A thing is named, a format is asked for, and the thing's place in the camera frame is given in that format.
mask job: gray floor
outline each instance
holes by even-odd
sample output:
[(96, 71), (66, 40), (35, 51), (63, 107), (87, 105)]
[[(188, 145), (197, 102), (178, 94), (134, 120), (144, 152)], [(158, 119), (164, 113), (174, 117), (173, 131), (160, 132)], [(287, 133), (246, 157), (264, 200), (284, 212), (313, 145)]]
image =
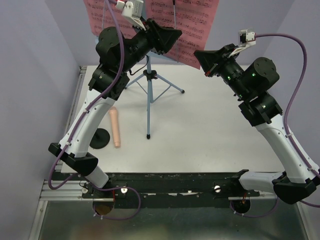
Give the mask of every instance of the gray floor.
[[(250, 214), (267, 212), (275, 200), (256, 200)], [(113, 210), (127, 216), (132, 209)], [(230, 209), (142, 209), (131, 220), (93, 217), (92, 203), (49, 202), (41, 240), (304, 240), (306, 232), (296, 205), (280, 202), (277, 211), (264, 218), (243, 218)]]

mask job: black cable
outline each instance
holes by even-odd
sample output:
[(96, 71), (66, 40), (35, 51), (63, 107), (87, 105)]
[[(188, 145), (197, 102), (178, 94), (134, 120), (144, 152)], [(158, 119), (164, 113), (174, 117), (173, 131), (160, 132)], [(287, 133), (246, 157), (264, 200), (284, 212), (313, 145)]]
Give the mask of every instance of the black cable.
[(148, 62), (149, 62), (149, 56), (146, 55), (145, 57), (146, 57), (146, 64), (145, 64), (143, 67), (139, 68), (139, 69), (138, 69), (137, 71), (135, 71), (134, 73), (131, 72), (131, 69), (129, 70), (129, 73), (130, 73), (131, 76), (135, 75), (137, 72), (139, 72), (141, 69), (143, 69), (143, 68), (145, 68), (145, 67), (147, 66), (147, 64), (148, 64)]

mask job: pink cylindrical object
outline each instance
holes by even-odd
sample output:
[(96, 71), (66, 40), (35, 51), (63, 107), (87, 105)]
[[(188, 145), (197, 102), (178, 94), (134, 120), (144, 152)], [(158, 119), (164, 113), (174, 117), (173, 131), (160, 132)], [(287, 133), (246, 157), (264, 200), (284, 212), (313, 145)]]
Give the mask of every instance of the pink cylindrical object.
[(112, 136), (113, 136), (113, 143), (115, 148), (120, 148), (120, 134), (119, 134), (119, 123), (118, 123), (118, 110), (115, 106), (112, 106), (109, 109), (109, 115), (111, 119), (111, 126), (112, 126)]

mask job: black disc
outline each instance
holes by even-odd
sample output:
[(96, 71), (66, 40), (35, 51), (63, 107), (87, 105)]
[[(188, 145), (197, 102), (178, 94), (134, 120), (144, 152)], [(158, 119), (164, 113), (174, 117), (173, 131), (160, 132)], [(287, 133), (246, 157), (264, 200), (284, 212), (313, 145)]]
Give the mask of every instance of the black disc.
[(90, 142), (90, 147), (93, 149), (102, 149), (108, 145), (110, 141), (110, 134), (103, 128), (98, 128)]

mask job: tripod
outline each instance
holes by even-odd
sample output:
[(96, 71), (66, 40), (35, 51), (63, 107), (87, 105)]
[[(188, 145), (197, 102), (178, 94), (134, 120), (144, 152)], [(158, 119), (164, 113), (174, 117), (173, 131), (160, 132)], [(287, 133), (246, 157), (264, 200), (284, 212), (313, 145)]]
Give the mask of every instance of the tripod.
[[(139, 79), (141, 79), (143, 76), (146, 76), (148, 85), (147, 85), (147, 91), (140, 85), (138, 82)], [(165, 89), (159, 96), (157, 96), (154, 99), (154, 92), (153, 92), (153, 87), (152, 87), (152, 80), (153, 79), (160, 79), (167, 83), (169, 86), (167, 89)], [(172, 82), (168, 81), (164, 77), (160, 76), (157, 74), (155, 70), (151, 70), (151, 57), (149, 56), (149, 60), (147, 61), (146, 64), (146, 70), (143, 71), (143, 74), (138, 76), (136, 79), (133, 81), (129, 82), (126, 86), (125, 89), (127, 89), (130, 85), (137, 83), (140, 88), (147, 94), (147, 108), (146, 108), (146, 138), (150, 139), (150, 105), (153, 104), (156, 100), (158, 100), (166, 91), (169, 90), (169, 88), (174, 87), (175, 89), (179, 90), (182, 94), (185, 93), (185, 90), (179, 88), (178, 86), (174, 85)]]

